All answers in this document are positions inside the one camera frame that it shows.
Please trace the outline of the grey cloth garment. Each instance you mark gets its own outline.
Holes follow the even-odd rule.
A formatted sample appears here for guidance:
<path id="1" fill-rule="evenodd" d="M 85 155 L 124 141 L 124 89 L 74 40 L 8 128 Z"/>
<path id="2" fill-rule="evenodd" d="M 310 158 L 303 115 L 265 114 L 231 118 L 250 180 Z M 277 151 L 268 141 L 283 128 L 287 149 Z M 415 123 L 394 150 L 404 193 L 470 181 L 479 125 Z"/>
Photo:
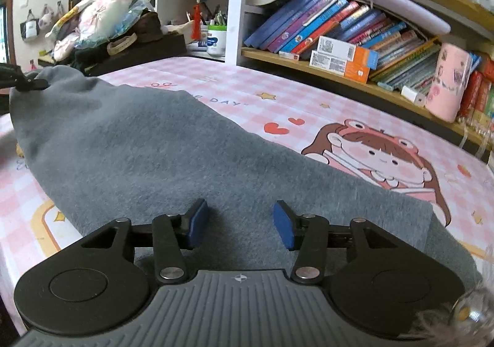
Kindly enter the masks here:
<path id="1" fill-rule="evenodd" d="M 347 225 L 364 217 L 453 270 L 481 274 L 425 201 L 383 190 L 249 133 L 184 91 L 114 86 L 70 67 L 36 73 L 44 90 L 10 93 L 34 178 L 82 235 L 119 217 L 145 224 L 203 198 L 212 211 L 194 269 L 289 268 L 272 220 L 278 200 Z"/>

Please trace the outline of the pink white plush pillow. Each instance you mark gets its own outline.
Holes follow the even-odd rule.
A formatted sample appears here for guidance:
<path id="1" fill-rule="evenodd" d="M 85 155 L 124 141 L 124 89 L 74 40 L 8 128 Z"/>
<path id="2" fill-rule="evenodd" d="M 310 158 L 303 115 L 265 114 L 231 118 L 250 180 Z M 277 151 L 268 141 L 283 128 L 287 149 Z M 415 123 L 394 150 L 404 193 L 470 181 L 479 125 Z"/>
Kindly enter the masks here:
<path id="1" fill-rule="evenodd" d="M 77 47 L 108 41 L 129 11 L 133 0 L 94 0 L 80 14 Z"/>

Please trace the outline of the pink cartoon table mat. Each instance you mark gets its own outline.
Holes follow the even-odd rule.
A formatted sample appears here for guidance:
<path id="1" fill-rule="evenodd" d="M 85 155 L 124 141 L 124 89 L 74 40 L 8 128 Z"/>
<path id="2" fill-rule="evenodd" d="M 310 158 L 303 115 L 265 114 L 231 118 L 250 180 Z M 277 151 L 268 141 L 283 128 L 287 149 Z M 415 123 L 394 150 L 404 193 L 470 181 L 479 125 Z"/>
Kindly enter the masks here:
<path id="1" fill-rule="evenodd" d="M 492 263 L 493 175 L 465 149 L 392 115 L 350 99 L 268 73 L 222 62 L 174 57 L 105 75 L 114 85 L 184 90 L 251 133 L 295 151 L 324 125 L 359 121 L 410 141 L 433 166 L 452 221 L 448 229 L 477 266 Z M 22 274 L 70 245 L 79 233 L 46 196 L 16 151 L 13 125 L 1 118 L 1 297 L 17 329 L 13 304 Z"/>

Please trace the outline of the white orange box lower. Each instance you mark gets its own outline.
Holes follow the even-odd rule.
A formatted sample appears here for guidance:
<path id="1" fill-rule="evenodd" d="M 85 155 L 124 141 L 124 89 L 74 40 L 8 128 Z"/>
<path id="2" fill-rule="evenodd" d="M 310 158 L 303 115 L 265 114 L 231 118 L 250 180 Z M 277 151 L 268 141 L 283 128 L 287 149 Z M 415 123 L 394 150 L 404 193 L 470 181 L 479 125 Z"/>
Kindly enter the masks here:
<path id="1" fill-rule="evenodd" d="M 342 76 L 358 83 L 366 83 L 370 73 L 370 68 L 365 67 L 359 62 L 331 57 L 318 51 L 312 51 L 309 66 Z"/>

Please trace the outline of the white orange box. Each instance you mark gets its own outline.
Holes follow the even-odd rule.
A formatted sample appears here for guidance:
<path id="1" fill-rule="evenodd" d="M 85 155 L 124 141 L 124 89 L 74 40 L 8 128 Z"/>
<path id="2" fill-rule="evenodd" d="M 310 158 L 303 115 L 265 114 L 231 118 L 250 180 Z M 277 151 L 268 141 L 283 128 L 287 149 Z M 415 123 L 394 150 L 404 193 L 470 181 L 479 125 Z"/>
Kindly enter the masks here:
<path id="1" fill-rule="evenodd" d="M 359 62 L 331 57 L 318 51 L 312 51 L 309 66 L 342 76 L 358 83 L 366 83 L 370 73 L 370 68 L 365 67 Z"/>
<path id="2" fill-rule="evenodd" d="M 351 43 L 326 36 L 319 37 L 316 50 L 319 53 L 325 53 L 331 57 L 359 63 L 372 70 L 377 68 L 379 61 L 379 54 L 374 50 L 355 46 Z"/>

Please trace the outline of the white charger plug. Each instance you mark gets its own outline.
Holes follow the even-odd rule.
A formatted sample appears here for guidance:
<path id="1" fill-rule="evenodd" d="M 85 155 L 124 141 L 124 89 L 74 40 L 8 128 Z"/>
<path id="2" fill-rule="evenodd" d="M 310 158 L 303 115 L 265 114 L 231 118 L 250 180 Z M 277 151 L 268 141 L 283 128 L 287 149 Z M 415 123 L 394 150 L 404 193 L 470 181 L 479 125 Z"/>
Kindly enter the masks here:
<path id="1" fill-rule="evenodd" d="M 401 90 L 401 95 L 415 106 L 418 107 L 425 106 L 426 96 L 420 91 L 416 91 L 408 86 L 403 86 Z"/>

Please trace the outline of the white orange box upper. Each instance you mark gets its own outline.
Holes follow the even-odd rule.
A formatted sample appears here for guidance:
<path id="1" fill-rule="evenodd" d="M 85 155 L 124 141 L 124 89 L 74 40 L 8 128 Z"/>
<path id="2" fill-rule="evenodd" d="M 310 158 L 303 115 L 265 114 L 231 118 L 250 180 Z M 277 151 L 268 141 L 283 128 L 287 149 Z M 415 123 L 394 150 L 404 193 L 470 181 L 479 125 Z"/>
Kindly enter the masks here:
<path id="1" fill-rule="evenodd" d="M 319 37 L 316 50 L 319 53 L 325 53 L 331 57 L 359 63 L 372 70 L 377 68 L 379 61 L 379 54 L 374 50 L 355 46 L 351 43 L 326 36 Z"/>

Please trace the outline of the row of leaning books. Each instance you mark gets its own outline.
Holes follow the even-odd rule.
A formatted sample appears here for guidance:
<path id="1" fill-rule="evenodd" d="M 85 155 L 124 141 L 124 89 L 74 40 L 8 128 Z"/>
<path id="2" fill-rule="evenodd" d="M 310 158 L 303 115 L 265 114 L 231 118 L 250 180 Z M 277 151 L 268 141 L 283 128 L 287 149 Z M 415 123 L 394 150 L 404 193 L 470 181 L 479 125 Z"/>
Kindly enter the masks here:
<path id="1" fill-rule="evenodd" d="M 320 36 L 345 41 L 379 54 L 367 83 L 389 92 L 408 86 L 428 93 L 440 53 L 429 39 L 389 11 L 356 0 L 279 0 L 255 23 L 244 47 L 309 64 Z"/>

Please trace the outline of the red dictionary books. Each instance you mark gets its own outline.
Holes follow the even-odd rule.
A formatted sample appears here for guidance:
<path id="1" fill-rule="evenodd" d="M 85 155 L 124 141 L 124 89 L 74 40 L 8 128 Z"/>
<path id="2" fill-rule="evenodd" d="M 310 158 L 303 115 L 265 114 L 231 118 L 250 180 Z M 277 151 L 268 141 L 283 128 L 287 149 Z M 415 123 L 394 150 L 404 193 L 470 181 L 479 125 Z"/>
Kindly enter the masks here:
<path id="1" fill-rule="evenodd" d="M 461 100 L 458 119 L 479 132 L 493 129 L 493 60 L 481 54 Z"/>

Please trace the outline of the pink sticker tumbler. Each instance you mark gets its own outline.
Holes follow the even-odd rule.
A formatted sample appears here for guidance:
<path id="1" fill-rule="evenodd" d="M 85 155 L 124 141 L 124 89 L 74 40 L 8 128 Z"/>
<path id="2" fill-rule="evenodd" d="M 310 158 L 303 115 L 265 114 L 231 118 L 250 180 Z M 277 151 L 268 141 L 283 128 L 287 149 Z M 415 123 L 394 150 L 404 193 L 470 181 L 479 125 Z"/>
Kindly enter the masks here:
<path id="1" fill-rule="evenodd" d="M 472 58 L 470 53 L 453 44 L 440 48 L 434 78 L 425 108 L 436 118 L 453 123 L 467 87 Z"/>

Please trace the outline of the white wooden bookshelf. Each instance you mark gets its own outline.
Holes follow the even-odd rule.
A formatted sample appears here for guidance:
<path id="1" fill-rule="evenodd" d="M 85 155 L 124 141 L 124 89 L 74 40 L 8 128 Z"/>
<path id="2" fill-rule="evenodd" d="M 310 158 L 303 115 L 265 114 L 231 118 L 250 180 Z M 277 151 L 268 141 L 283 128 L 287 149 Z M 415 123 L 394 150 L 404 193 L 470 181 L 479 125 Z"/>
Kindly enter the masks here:
<path id="1" fill-rule="evenodd" d="M 470 153 L 492 143 L 425 106 L 435 59 L 450 43 L 483 56 L 493 14 L 471 0 L 151 0 L 160 20 L 226 15 L 220 59 L 287 73 L 420 126 Z"/>

